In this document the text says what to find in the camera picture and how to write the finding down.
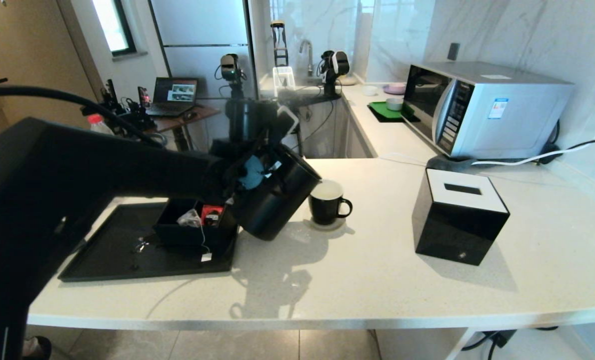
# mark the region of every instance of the black mug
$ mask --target black mug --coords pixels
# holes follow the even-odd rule
[[[308,197],[308,206],[311,208],[313,221],[320,225],[330,225],[338,218],[346,218],[353,211],[353,204],[343,198],[342,185],[333,180],[322,180],[311,191]],[[340,214],[340,205],[348,205],[348,212]]]

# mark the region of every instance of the microwave oven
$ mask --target microwave oven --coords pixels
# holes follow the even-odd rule
[[[573,91],[571,82],[495,64],[412,64],[401,116],[450,158],[530,158]]]

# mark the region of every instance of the kitchen counter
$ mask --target kitchen counter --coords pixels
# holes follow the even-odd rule
[[[363,96],[361,85],[343,88],[371,152],[383,158],[308,160],[323,178],[343,184],[353,202],[341,228],[311,228],[305,202],[274,241],[242,232],[231,272],[82,283],[54,277],[28,323],[278,330],[595,322],[595,202],[543,166],[477,170],[491,178],[511,214],[480,266],[415,253],[419,161],[435,152],[405,124],[373,117],[366,104],[386,97]]]

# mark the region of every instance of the laptop screen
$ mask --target laptop screen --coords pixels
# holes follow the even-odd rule
[[[153,91],[154,103],[195,103],[197,79],[184,77],[158,77]]]

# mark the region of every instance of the faucet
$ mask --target faucet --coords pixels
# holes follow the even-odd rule
[[[309,77],[313,76],[313,44],[311,41],[307,39],[302,40],[302,43],[299,44],[299,53],[302,54],[302,48],[304,48],[304,44],[308,46],[308,75]]]

